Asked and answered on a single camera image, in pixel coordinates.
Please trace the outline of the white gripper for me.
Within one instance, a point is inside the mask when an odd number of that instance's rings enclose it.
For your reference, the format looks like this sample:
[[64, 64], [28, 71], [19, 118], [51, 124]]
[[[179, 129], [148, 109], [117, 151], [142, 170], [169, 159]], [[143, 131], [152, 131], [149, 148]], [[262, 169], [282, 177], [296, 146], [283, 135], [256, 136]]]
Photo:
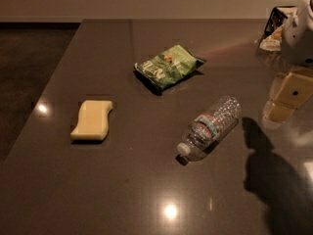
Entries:
[[[289, 63], [313, 66], [313, 0], [302, 0], [286, 20], [282, 31], [282, 57]], [[285, 122], [313, 96], [313, 70], [295, 68], [273, 80], [264, 116]]]

